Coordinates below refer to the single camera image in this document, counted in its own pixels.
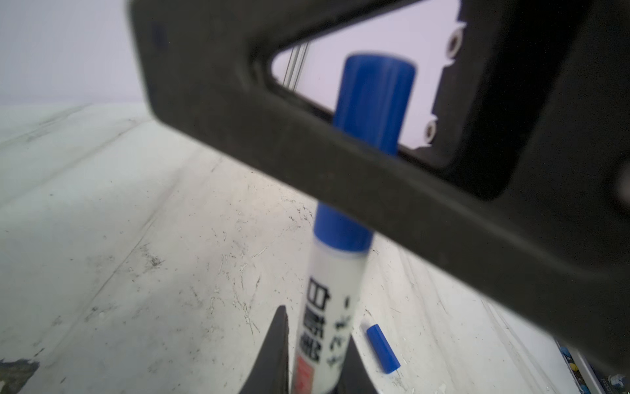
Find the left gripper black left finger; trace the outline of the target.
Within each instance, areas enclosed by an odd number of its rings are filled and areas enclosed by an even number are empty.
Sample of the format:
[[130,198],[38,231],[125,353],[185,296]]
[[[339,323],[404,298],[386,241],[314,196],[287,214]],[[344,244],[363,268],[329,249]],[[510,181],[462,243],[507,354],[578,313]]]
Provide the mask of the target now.
[[289,389],[289,322],[285,305],[277,308],[259,354],[240,394],[287,394]]

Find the white marker pen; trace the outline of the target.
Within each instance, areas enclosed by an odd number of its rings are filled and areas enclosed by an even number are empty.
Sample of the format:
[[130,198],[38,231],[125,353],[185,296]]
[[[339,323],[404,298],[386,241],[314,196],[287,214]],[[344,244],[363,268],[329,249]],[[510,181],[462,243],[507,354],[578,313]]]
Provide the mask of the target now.
[[340,381],[367,262],[366,252],[342,251],[313,239],[296,334],[293,393],[331,393]]

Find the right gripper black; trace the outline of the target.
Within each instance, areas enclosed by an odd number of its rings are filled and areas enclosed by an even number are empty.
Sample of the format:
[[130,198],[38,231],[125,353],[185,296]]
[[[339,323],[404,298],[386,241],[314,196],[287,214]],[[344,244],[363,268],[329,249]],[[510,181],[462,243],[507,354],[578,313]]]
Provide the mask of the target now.
[[569,266],[629,263],[626,1],[464,1],[430,168]]

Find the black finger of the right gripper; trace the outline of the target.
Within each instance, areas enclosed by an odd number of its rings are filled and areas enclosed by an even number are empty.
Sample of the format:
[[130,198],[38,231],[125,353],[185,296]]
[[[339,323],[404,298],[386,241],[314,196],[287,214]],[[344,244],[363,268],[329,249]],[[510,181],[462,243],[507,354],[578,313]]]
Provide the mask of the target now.
[[[430,168],[431,148],[380,153],[282,87],[282,49],[407,1],[132,1],[131,30],[155,116],[340,209],[613,372],[629,370],[629,263],[567,265],[485,200]],[[629,159],[614,196],[629,212]]]

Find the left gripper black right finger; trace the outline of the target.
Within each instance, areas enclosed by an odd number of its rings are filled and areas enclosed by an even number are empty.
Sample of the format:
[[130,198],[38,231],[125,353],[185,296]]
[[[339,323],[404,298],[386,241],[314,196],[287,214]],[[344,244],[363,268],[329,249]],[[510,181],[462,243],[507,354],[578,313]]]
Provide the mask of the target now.
[[336,386],[339,394],[376,394],[377,389],[372,383],[364,367],[359,350],[350,338],[345,363],[340,380]]

